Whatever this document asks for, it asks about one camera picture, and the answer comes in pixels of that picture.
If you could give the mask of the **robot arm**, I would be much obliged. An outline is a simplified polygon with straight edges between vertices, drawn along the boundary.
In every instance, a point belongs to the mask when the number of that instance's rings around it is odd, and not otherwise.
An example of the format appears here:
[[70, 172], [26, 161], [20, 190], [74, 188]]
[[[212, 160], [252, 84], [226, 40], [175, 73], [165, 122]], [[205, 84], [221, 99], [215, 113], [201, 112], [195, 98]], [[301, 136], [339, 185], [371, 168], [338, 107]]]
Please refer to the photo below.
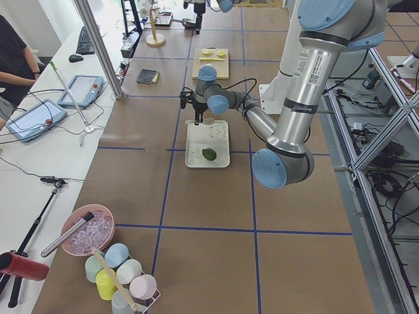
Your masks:
[[[234, 5], [241, 3], [242, 1], [232, 0], [217, 0], [217, 4], [222, 12], [226, 13], [233, 8]], [[194, 30], [197, 35], [200, 34], [202, 27], [202, 17], [206, 12], [207, 1], [205, 0], [185, 0], [183, 1], [183, 8], [187, 9], [189, 5], [193, 6], [193, 11], [196, 14], [196, 20], [194, 23]]]
[[340, 53], [372, 48], [383, 41], [390, 7], [389, 1], [301, 1], [297, 5], [293, 17], [302, 28], [297, 36], [302, 48], [278, 121], [247, 93], [222, 88], [210, 65], [200, 68], [193, 91], [180, 93], [180, 106], [192, 104], [198, 124], [206, 110], [223, 114], [236, 109], [265, 141], [265, 148], [253, 156], [254, 177], [267, 188], [304, 181], [314, 170], [304, 139], [331, 71]]

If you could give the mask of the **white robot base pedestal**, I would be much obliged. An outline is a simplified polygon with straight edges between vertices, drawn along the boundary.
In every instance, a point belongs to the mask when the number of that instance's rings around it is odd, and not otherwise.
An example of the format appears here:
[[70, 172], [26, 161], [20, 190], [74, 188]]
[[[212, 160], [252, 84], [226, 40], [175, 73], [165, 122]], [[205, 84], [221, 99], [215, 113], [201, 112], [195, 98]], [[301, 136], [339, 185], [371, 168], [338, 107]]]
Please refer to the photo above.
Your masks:
[[297, 66], [302, 46], [299, 41], [301, 25], [297, 17], [301, 1], [286, 1], [285, 7], [290, 9], [289, 2], [293, 3], [290, 25], [285, 40], [278, 74], [270, 84], [259, 85], [259, 95], [262, 110], [267, 114], [280, 114], [284, 99], [289, 91], [291, 79]]

